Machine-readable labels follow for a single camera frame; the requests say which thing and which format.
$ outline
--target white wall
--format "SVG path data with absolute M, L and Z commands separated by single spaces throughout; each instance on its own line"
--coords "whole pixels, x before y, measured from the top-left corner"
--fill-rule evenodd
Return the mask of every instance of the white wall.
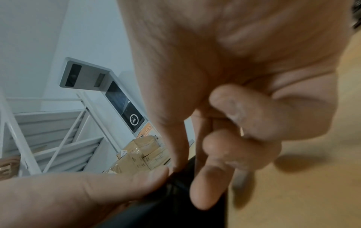
M 0 1 L 0 86 L 7 97 L 42 97 L 68 0 Z M 40 103 L 14 103 L 15 112 Z
M 67 57 L 112 69 L 130 93 L 134 102 L 144 108 L 126 31 L 116 0 L 70 0 L 58 46 L 52 62 L 45 97 L 73 97 L 71 90 L 59 87 Z M 134 136 L 100 92 L 87 94 L 98 115 L 118 142 L 126 146 Z M 194 139 L 191 122 L 187 121 L 189 138 Z

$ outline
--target circular icon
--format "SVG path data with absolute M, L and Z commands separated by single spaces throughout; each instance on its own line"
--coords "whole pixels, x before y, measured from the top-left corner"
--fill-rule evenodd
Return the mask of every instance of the circular icon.
M 132 115 L 130 116 L 130 118 L 129 118 L 129 121 L 130 121 L 130 123 L 131 123 L 133 126 L 136 126 L 136 125 L 138 124 L 138 122 L 139 122 L 139 118 L 138 118 L 137 115 L 132 114 Z

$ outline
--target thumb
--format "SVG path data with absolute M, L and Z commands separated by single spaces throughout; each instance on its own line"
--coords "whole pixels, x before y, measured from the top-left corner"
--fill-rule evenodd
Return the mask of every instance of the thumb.
M 116 204 L 139 199 L 160 188 L 168 177 L 168 167 L 161 166 L 150 172 L 133 176 L 126 174 L 88 175 L 81 185 L 94 203 Z

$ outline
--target hand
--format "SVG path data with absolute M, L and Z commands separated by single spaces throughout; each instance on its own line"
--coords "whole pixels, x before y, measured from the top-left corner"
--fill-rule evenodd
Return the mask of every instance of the hand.
M 187 163 L 192 116 L 196 207 L 217 202 L 234 168 L 272 162 L 282 140 L 328 131 L 350 1 L 118 1 L 148 116 L 175 171 Z
M 0 182 L 1 227 L 92 227 L 162 186 L 168 168 L 135 176 L 67 173 Z

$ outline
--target floor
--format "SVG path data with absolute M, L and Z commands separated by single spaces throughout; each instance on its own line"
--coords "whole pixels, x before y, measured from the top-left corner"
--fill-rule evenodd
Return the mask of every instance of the floor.
M 361 32 L 341 59 L 328 134 L 287 142 L 282 156 L 229 190 L 228 227 L 361 226 Z

